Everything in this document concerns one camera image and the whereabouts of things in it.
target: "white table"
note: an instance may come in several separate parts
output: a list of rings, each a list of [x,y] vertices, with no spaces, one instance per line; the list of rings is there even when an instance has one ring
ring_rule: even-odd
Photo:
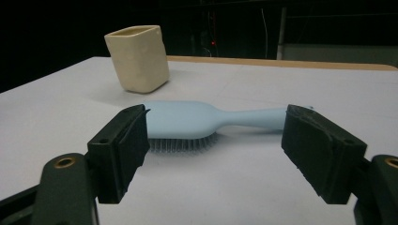
[[[50,159],[85,154],[87,142],[119,111],[150,99],[201,100],[229,111],[312,105],[365,141],[368,159],[398,155],[398,70],[232,61],[237,64],[169,61],[170,81],[139,95],[122,90],[110,58],[93,57],[0,94],[0,199],[36,185]],[[355,224],[355,196],[348,205],[325,204],[284,154],[281,137],[224,127],[205,152],[148,153],[121,204],[98,204],[99,221]]]

